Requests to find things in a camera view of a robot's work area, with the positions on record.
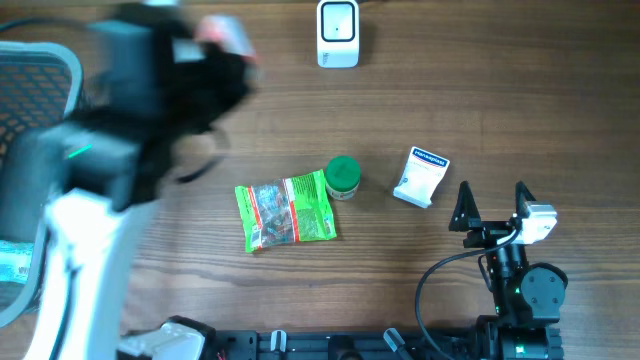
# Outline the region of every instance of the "white packet with blue label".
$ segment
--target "white packet with blue label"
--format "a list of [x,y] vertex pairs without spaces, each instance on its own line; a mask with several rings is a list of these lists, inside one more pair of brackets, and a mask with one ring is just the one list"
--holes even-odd
[[412,147],[400,183],[393,196],[426,209],[431,195],[449,168],[449,160],[426,150]]

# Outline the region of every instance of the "wooden surface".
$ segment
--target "wooden surface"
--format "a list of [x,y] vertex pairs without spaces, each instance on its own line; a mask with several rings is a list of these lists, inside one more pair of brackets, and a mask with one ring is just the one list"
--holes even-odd
[[[482,216],[495,220],[513,212],[524,180],[559,212],[528,255],[569,276],[559,324],[567,359],[637,358],[640,8],[369,3],[361,64],[348,70],[316,65],[314,4],[189,12],[239,15],[264,79],[220,121],[226,160],[192,184],[165,187],[136,257],[123,330],[174,314],[219,329],[415,328],[421,274],[463,251],[464,234],[447,231],[459,183],[470,181]],[[33,27],[3,36],[66,44],[89,75],[100,66],[88,35]],[[412,145],[452,163],[427,210],[390,195]],[[207,159],[207,146],[182,147],[183,164]],[[333,202],[338,240],[246,254],[234,186],[305,174],[339,154],[356,157],[365,177],[353,200]],[[425,294],[432,325],[468,325],[493,311],[475,259],[444,267]],[[33,321],[0,332],[1,359],[21,357]]]

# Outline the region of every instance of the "white device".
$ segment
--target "white device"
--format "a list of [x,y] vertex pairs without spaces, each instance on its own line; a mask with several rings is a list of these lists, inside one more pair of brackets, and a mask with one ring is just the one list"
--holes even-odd
[[360,56],[360,9],[355,0],[322,0],[317,8],[318,65],[349,68]]

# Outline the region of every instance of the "gray basket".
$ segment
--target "gray basket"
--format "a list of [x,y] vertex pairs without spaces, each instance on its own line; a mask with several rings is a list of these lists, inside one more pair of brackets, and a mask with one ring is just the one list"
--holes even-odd
[[[16,138],[30,137],[30,129],[53,126],[74,110],[81,99],[82,77],[80,61],[62,45],[0,41],[0,166]],[[6,203],[18,203],[3,196]],[[46,198],[38,198],[25,206],[41,209],[44,201]],[[26,284],[0,282],[2,327],[38,308],[46,231],[38,219],[19,224],[0,220],[4,220],[0,221],[0,240],[34,244]]]

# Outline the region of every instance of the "green lid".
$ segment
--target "green lid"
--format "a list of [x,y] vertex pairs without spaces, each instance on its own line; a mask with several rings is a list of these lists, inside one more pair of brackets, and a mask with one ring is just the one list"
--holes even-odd
[[336,191],[353,190],[360,183],[360,164],[351,156],[333,158],[327,166],[327,184]]

